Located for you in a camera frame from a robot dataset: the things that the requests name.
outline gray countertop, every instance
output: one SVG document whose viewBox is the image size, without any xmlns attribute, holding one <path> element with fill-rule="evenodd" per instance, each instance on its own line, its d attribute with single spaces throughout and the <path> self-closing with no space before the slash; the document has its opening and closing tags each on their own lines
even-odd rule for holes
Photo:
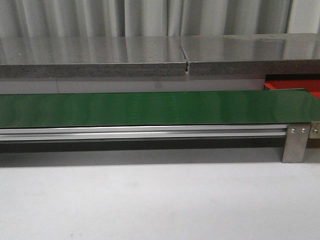
<svg viewBox="0 0 320 240">
<path fill-rule="evenodd" d="M 184 76 L 186 68 L 198 76 L 319 74 L 320 34 L 0 38 L 0 78 Z"/>
<path fill-rule="evenodd" d="M 0 77 L 182 76 L 186 61 L 173 37 L 0 39 Z"/>
<path fill-rule="evenodd" d="M 319 74 L 320 35 L 184 36 L 190 75 Z"/>
</svg>

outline white curtain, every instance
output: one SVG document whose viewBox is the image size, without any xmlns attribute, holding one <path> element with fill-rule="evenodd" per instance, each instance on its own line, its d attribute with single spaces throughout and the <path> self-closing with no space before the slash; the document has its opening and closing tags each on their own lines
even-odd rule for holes
<svg viewBox="0 0 320 240">
<path fill-rule="evenodd" d="M 319 33 L 320 0 L 0 0 L 0 37 Z"/>
</svg>

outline green belt surface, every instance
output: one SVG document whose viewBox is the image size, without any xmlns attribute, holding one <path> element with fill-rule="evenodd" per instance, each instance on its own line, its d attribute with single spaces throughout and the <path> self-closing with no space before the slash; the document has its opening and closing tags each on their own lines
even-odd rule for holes
<svg viewBox="0 0 320 240">
<path fill-rule="evenodd" d="M 320 121 L 303 90 L 0 95 L 0 128 Z"/>
</svg>

